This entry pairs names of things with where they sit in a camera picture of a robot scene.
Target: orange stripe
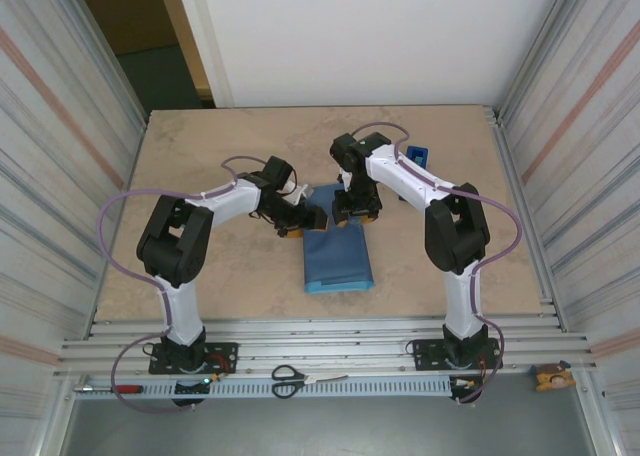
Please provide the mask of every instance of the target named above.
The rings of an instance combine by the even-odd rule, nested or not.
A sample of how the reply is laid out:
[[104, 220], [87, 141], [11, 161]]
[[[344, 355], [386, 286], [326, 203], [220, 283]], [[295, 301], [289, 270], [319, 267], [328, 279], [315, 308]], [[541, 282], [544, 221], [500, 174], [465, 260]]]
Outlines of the orange stripe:
[[629, 53], [633, 50], [635, 45], [640, 40], [640, 21], [638, 21], [635, 26], [629, 31], [629, 33], [624, 37], [622, 42], [618, 45], [613, 54], [609, 57], [607, 62], [604, 64], [596, 78], [591, 83], [591, 86], [587, 89], [587, 91], [582, 95], [580, 100], [576, 103], [569, 114], [565, 116], [560, 126], [555, 130], [549, 141], [543, 146], [542, 150], [536, 156], [536, 159], [533, 160], [531, 166], [524, 172], [522, 175], [522, 182], [527, 184], [531, 179], [531, 176], [538, 169], [538, 166], [542, 164], [542, 161], [549, 155], [553, 147], [560, 141], [562, 136], [569, 130], [569, 128], [573, 125], [573, 123], [578, 119], [578, 116], [584, 111], [584, 108], [589, 104], [589, 101], [593, 99], [596, 93], [605, 85], [605, 83], [609, 80], [611, 75], [618, 69], [618, 67], [622, 64], [622, 62], [626, 59]]
[[13, 64], [20, 70], [20, 72], [29, 80], [33, 87], [38, 91], [45, 103], [51, 108], [51, 110], [58, 116], [60, 121], [69, 128], [69, 131], [78, 138], [82, 146], [89, 152], [91, 157], [98, 163], [98, 166], [109, 176], [109, 179], [116, 185], [118, 189], [124, 186], [122, 178], [116, 173], [116, 171], [109, 165], [106, 159], [100, 154], [98, 149], [91, 143], [89, 137], [84, 133], [80, 125], [73, 119], [73, 116], [67, 108], [60, 102], [58, 97], [51, 91], [47, 83], [40, 77], [33, 66], [27, 61], [20, 49], [11, 40], [9, 35], [0, 28], [0, 45], [2, 50], [9, 56]]
[[3, 335], [0, 335], [0, 353], [49, 366], [57, 366], [59, 363], [57, 354]]
[[594, 344], [591, 352], [596, 358], [604, 358], [636, 347], [640, 347], [640, 328]]

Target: blue object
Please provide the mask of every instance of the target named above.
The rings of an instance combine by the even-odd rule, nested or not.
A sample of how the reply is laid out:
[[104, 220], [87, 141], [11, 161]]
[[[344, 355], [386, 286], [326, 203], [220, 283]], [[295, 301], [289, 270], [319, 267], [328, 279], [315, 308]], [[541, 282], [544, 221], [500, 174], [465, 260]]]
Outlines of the blue object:
[[304, 290], [310, 294], [366, 291], [375, 285], [360, 219], [351, 218], [343, 228], [333, 223], [331, 204], [338, 189], [343, 186], [320, 186], [308, 200], [329, 216], [327, 231], [304, 231]]
[[[427, 169], [427, 159], [429, 158], [429, 150], [420, 146], [407, 146], [407, 158], [416, 163], [422, 169]], [[398, 196], [400, 201], [405, 201], [402, 196]]]

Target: beige tile surface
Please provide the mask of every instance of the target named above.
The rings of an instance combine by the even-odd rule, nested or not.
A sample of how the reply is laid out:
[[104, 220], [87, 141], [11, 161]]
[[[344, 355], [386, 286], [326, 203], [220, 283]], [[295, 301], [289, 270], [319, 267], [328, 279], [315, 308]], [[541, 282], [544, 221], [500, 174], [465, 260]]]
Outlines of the beige tile surface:
[[[371, 121], [393, 121], [412, 133], [412, 144], [429, 148], [429, 170], [449, 181], [474, 184], [481, 194], [511, 204], [494, 143], [479, 106], [234, 109], [154, 112], [133, 188], [200, 192], [226, 183], [219, 167], [228, 156], [279, 156], [300, 181], [335, 181], [329, 156], [336, 136]], [[381, 127], [392, 140], [399, 134]], [[255, 163], [237, 161], [238, 171]], [[307, 295], [303, 290], [301, 239], [280, 239], [264, 221], [237, 217], [211, 235], [207, 262], [198, 277], [203, 318], [364, 317], [441, 315], [446, 311], [442, 274], [424, 251], [423, 217], [380, 186], [384, 209], [366, 226], [376, 287], [361, 293]], [[129, 200], [114, 256], [143, 271], [135, 247], [156, 202]], [[507, 246], [515, 234], [510, 219], [485, 205], [491, 232], [487, 254]], [[482, 272], [486, 313], [536, 313], [539, 292], [524, 243], [507, 259]], [[112, 268], [97, 319], [159, 319], [154, 288]]]

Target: black mounting plate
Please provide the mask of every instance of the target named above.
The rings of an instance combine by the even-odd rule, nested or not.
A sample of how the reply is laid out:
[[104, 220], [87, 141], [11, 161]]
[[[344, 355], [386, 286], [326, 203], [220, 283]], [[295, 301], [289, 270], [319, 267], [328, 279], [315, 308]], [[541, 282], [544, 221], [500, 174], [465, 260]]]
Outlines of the black mounting plate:
[[[204, 363], [196, 371], [185, 373], [179, 368], [173, 367], [167, 354], [162, 348], [162, 343], [155, 343], [151, 351], [151, 360], [149, 362], [149, 374], [233, 374], [236, 372], [236, 363], [238, 362], [238, 343], [205, 343]], [[227, 363], [227, 368], [221, 367], [220, 359], [211, 357], [214, 354], [222, 356]]]
[[495, 368], [500, 353], [500, 343], [495, 338], [487, 339], [477, 360], [464, 367], [456, 367], [450, 362], [444, 347], [444, 339], [414, 339], [411, 341], [413, 362], [416, 371], [443, 371], [450, 369], [481, 369], [480, 356], [484, 358], [486, 369]]

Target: purple cable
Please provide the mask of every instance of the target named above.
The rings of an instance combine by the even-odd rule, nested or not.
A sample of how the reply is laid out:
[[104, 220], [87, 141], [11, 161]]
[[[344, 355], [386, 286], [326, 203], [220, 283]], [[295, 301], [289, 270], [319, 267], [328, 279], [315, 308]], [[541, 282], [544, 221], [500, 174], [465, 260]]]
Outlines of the purple cable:
[[501, 259], [501, 258], [505, 257], [507, 254], [509, 254], [511, 251], [513, 251], [516, 248], [516, 246], [518, 246], [518, 244], [520, 243], [520, 240], [522, 239], [522, 223], [520, 222], [520, 219], [518, 218], [516, 213], [513, 212], [510, 208], [506, 207], [505, 205], [500, 204], [499, 202], [494, 201], [493, 199], [489, 199], [489, 198], [486, 198], [484, 196], [480, 196], [478, 194], [467, 193], [466, 191], [459, 191], [457, 189], [451, 189], [451, 188], [446, 188], [446, 187], [442, 187], [442, 186], [436, 186], [435, 181], [431, 181], [431, 180], [425, 178], [419, 172], [415, 171], [411, 166], [409, 166], [407, 163], [405, 163], [400, 158], [400, 145], [402, 143], [406, 142], [411, 137], [411, 135], [409, 134], [409, 131], [407, 131], [405, 128], [403, 128], [399, 124], [386, 122], [386, 121], [378, 121], [378, 122], [374, 122], [374, 123], [368, 123], [368, 124], [364, 124], [364, 125], [360, 126], [355, 131], [353, 131], [351, 133], [351, 136], [355, 136], [357, 133], [359, 133], [363, 129], [370, 128], [372, 126], [389, 126], [389, 127], [398, 129], [399, 131], [401, 131], [404, 134], [404, 136], [402, 138], [400, 138], [398, 141], [396, 141], [396, 143], [393, 145], [393, 154], [394, 154], [395, 159], [398, 162], [398, 164], [404, 170], [409, 172], [411, 175], [415, 176], [420, 181], [423, 181], [424, 183], [428, 184], [432, 188], [437, 188], [438, 190], [443, 191], [445, 193], [453, 194], [454, 196], [459, 196], [459, 197], [462, 197], [462, 198], [474, 199], [476, 201], [480, 201], [482, 203], [486, 203], [486, 204], [489, 204], [489, 205], [491, 205], [491, 206], [493, 206], [495, 208], [498, 208], [501, 211], [503, 211], [504, 213], [506, 213], [513, 220], [513, 222], [516, 225], [516, 237], [513, 240], [513, 242], [509, 246], [507, 246], [505, 249], [500, 251], [498, 254], [495, 254], [495, 255], [491, 256], [490, 258], [487, 258], [484, 261], [481, 261], [480, 263], [478, 263], [478, 265], [475, 268], [473, 268], [473, 270], [471, 271], [471, 284], [470, 284], [470, 291], [469, 291], [469, 298], [471, 300], [471, 310], [473, 311], [473, 315], [479, 321], [481, 321], [484, 324], [487, 324], [487, 325], [491, 326], [498, 333], [498, 338], [500, 339], [500, 355], [498, 356], [498, 361], [496, 362], [495, 367], [493, 368], [493, 370], [491, 371], [489, 376], [487, 376], [487, 379], [480, 385], [480, 387], [478, 389], [476, 389], [470, 395], [465, 396], [464, 398], [459, 400], [460, 403], [466, 403], [467, 401], [470, 401], [473, 398], [475, 398], [477, 395], [479, 395], [482, 392], [482, 390], [493, 380], [493, 378], [495, 377], [496, 373], [498, 372], [498, 368], [502, 364], [502, 359], [504, 357], [504, 346], [505, 346], [504, 333], [502, 332], [502, 329], [500, 328], [500, 326], [498, 326], [493, 321], [485, 318], [481, 314], [478, 314], [478, 306], [477, 306], [477, 302], [476, 302], [475, 278], [476, 278], [476, 275], [478, 274], [478, 272], [480, 271], [480, 269], [482, 269], [484, 266], [486, 266], [488, 264], [491, 264], [494, 261], [497, 261], [498, 259]]
[[149, 283], [155, 286], [156, 288], [158, 288], [158, 290], [160, 291], [160, 295], [162, 296], [162, 302], [163, 302], [165, 316], [167, 320], [167, 328], [164, 331], [160, 333], [154, 333], [154, 334], [149, 334], [147, 336], [143, 336], [139, 339], [136, 339], [132, 343], [129, 343], [122, 349], [122, 351], [120, 351], [120, 354], [118, 354], [115, 361], [113, 362], [113, 366], [111, 367], [111, 389], [113, 391], [113, 394], [116, 396], [116, 398], [118, 398], [122, 403], [124, 403], [131, 409], [135, 409], [136, 411], [140, 411], [142, 413], [148, 413], [148, 414], [163, 414], [163, 413], [177, 413], [177, 412], [185, 411], [186, 409], [189, 409], [190, 406], [185, 406], [182, 408], [171, 408], [171, 409], [149, 408], [149, 407], [141, 406], [128, 401], [122, 396], [120, 391], [118, 391], [118, 387], [116, 385], [116, 370], [118, 368], [118, 363], [123, 358], [125, 353], [143, 341], [149, 341], [151, 339], [161, 338], [169, 334], [169, 332], [171, 331], [171, 327], [173, 325], [173, 316], [171, 314], [171, 307], [169, 306], [169, 296], [167, 295], [167, 291], [164, 289], [162, 284], [157, 282], [155, 279], [149, 278], [148, 276], [144, 276], [142, 274], [130, 271], [129, 269], [125, 268], [120, 263], [118, 263], [113, 258], [113, 256], [111, 256], [111, 254], [109, 253], [109, 249], [107, 248], [107, 245], [104, 242], [104, 234], [102, 232], [102, 223], [104, 221], [104, 218], [107, 214], [108, 209], [111, 207], [111, 205], [113, 205], [117, 201], [120, 201], [121, 199], [126, 199], [129, 196], [155, 195], [155, 196], [170, 196], [173, 198], [180, 198], [180, 199], [210, 199], [210, 198], [215, 198], [216, 196], [221, 196], [223, 194], [226, 194], [229, 191], [231, 191], [235, 187], [235, 185], [238, 183], [237, 173], [233, 170], [233, 168], [228, 166], [227, 163], [238, 160], [238, 159], [248, 159], [250, 161], [256, 161], [258, 163], [266, 164], [266, 162], [263, 161], [262, 159], [255, 158], [253, 156], [232, 156], [231, 158], [225, 159], [222, 162], [222, 164], [220, 164], [220, 166], [231, 173], [231, 176], [233, 177], [233, 182], [217, 191], [211, 191], [209, 193], [203, 193], [203, 194], [187, 194], [187, 193], [179, 193], [175, 191], [165, 191], [163, 189], [134, 189], [131, 191], [126, 191], [124, 193], [116, 194], [115, 196], [109, 198], [109, 200], [102, 206], [102, 208], [100, 208], [100, 212], [98, 213], [98, 221], [96, 222], [96, 235], [98, 237], [98, 245], [100, 246], [100, 251], [102, 252], [104, 257], [107, 258], [107, 261], [109, 261], [109, 263], [121, 273], [124, 273], [127, 276], [131, 276], [132, 278], [137, 279], [139, 281]]

